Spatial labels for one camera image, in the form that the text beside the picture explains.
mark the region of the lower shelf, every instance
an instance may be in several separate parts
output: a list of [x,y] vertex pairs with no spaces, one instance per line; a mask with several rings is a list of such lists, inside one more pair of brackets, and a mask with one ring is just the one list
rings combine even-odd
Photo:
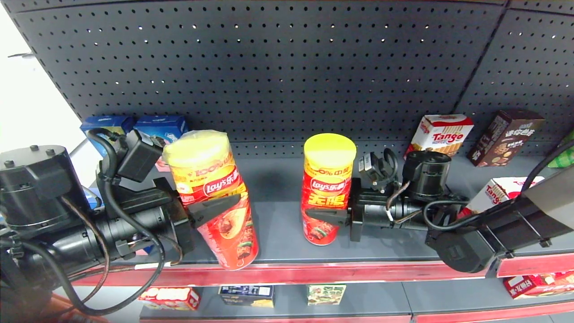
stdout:
[[143,322],[409,322],[467,323],[516,320],[574,311],[574,295],[511,299],[499,279],[348,284],[340,305],[308,306],[306,286],[276,286],[274,309],[225,305],[206,287],[196,312],[143,308]]
[[348,284],[340,305],[307,305],[307,287],[305,285],[277,286],[275,308],[225,305],[218,295],[217,287],[206,287],[201,291],[201,303],[198,311],[150,310],[143,308],[140,320],[143,322],[165,322],[165,320],[233,320],[234,322],[252,322],[258,319],[300,319],[305,322],[313,318],[348,318],[363,316],[376,322],[409,322],[410,307],[401,283],[357,283]]

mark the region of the pegboard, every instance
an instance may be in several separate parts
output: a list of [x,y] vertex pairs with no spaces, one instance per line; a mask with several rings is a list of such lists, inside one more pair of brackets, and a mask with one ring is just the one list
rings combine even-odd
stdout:
[[429,1],[84,5],[93,2],[4,3],[78,117],[179,113],[231,141],[319,132],[408,141],[422,115],[454,108],[502,11]]
[[574,15],[573,0],[546,0],[546,1],[524,1],[512,0],[510,7],[515,9],[546,11],[551,13],[565,13]]
[[504,107],[546,119],[531,141],[555,145],[574,127],[574,16],[507,11],[457,108],[475,122],[467,140]]

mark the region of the gray shelf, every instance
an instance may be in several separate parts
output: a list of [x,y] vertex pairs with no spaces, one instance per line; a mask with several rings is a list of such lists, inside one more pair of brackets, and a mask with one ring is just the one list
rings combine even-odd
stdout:
[[198,311],[151,310],[144,307],[140,319],[245,319],[285,317],[340,317],[410,315],[401,283],[348,284],[340,305],[307,305],[306,285],[276,286],[275,308],[225,305],[217,287],[204,287]]
[[[473,197],[493,177],[526,176],[541,157],[518,156],[507,167],[476,168],[464,156],[451,164],[447,185],[457,193]],[[255,263],[325,263],[360,261],[438,260],[434,250],[424,244],[425,233],[412,230],[364,228],[359,243],[349,240],[348,228],[341,228],[337,239],[328,246],[317,247],[302,234],[299,200],[301,194],[301,157],[251,159],[239,158],[239,170],[247,183],[253,207],[259,244]],[[545,170],[549,175],[553,171]],[[151,180],[169,173],[153,171],[142,184],[126,181],[132,189],[149,187]],[[215,264],[217,261],[202,237],[193,233],[196,249],[186,255],[185,264]],[[574,252],[574,234],[553,240],[550,248],[537,245],[524,248],[519,255]],[[145,261],[136,257],[133,262]]]
[[574,322],[574,312],[551,315],[552,323],[572,323]]
[[497,278],[402,284],[414,314],[485,311],[574,301],[574,294],[512,299]]

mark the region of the oreo box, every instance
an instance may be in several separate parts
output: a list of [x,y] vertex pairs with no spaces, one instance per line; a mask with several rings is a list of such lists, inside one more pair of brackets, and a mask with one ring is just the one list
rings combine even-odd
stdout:
[[[138,119],[134,129],[147,134],[162,147],[171,144],[189,131],[182,116],[143,116]],[[164,163],[161,156],[156,162],[156,168],[160,172],[169,172],[169,166]]]
[[219,296],[227,305],[273,307],[273,286],[221,286]]
[[[105,128],[112,132],[126,134],[134,128],[134,123],[134,118],[128,116],[94,116],[86,118],[86,120],[82,122],[82,125],[80,125],[80,130],[86,134],[88,130],[93,128]],[[102,157],[107,155],[102,145],[93,140],[90,140],[90,142]]]

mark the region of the pringles-style chip can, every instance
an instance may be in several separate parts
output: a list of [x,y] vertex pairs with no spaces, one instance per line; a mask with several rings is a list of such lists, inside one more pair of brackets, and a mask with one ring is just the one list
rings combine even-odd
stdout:
[[239,174],[227,134],[191,131],[164,148],[176,189],[184,206],[240,194],[232,208],[197,230],[227,270],[249,265],[259,252],[247,187]]
[[339,227],[308,217],[305,210],[347,209],[356,146],[340,134],[321,133],[307,139],[303,151],[303,233],[312,244],[328,245],[335,240]]

